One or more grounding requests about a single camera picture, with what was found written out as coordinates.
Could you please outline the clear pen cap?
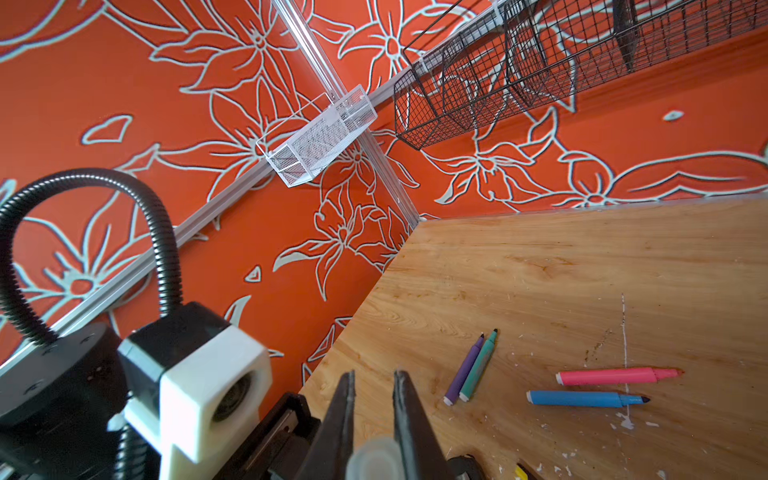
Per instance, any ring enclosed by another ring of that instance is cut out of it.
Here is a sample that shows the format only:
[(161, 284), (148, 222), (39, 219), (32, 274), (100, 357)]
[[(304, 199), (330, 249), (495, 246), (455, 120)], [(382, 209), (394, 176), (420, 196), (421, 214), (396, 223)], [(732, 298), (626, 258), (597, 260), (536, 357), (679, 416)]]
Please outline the clear pen cap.
[(392, 438), (375, 438), (357, 449), (346, 466), (346, 480), (405, 480), (399, 445)]

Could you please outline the pink marker pen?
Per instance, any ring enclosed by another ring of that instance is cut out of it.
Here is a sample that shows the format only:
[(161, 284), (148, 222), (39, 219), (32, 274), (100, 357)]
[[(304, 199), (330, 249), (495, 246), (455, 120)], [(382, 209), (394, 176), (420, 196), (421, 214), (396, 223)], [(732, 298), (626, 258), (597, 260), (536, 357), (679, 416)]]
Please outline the pink marker pen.
[(683, 371), (676, 368), (638, 367), (562, 371), (555, 374), (555, 379), (562, 386), (589, 386), (658, 383), (661, 380), (678, 378), (682, 375)]

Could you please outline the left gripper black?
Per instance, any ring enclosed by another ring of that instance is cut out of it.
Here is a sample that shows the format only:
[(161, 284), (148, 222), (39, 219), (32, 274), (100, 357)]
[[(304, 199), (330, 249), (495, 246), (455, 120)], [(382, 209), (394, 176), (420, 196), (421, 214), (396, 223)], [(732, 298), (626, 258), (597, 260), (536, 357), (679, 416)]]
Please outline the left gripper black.
[(286, 393), (214, 479), (295, 479), (320, 426), (303, 395)]

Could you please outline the blue marker pen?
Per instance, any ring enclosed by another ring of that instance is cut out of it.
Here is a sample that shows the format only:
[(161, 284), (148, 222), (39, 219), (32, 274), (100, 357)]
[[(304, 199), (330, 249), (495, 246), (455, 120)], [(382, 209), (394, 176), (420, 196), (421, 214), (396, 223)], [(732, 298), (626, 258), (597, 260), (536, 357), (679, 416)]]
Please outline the blue marker pen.
[(589, 408), (624, 408), (632, 405), (644, 405), (650, 402), (650, 398), (646, 396), (587, 391), (532, 390), (526, 393), (526, 399), (531, 404), (539, 406)]

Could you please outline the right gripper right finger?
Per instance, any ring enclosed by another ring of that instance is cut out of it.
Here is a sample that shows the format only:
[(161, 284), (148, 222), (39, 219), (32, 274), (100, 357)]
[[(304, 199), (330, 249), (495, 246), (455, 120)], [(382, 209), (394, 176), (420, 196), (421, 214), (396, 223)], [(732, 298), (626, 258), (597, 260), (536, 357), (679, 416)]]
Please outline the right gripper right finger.
[(400, 447), (405, 478), (452, 479), (447, 460), (410, 375), (394, 373), (394, 438)]

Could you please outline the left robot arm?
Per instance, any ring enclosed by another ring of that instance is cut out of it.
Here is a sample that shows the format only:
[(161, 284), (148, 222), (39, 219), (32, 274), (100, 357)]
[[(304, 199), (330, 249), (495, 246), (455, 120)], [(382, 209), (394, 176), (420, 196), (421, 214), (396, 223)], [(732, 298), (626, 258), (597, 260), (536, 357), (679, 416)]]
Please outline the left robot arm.
[[(159, 318), (120, 338), (94, 323), (61, 335), (25, 299), (13, 264), (24, 218), (82, 187), (131, 197), (148, 223)], [(151, 188), (108, 169), (41, 178), (1, 208), (1, 310), (36, 350), (1, 378), (1, 455), (50, 478), (293, 479), (320, 421), (288, 393), (262, 413), (267, 349), (182, 294), (177, 241)]]

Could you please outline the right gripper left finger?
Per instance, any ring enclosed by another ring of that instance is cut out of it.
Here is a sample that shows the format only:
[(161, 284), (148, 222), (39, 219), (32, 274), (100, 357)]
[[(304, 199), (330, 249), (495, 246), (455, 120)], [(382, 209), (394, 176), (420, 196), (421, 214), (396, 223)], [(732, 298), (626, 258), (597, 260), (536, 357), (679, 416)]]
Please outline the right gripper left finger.
[(344, 479), (354, 446), (355, 373), (344, 373), (297, 479)]

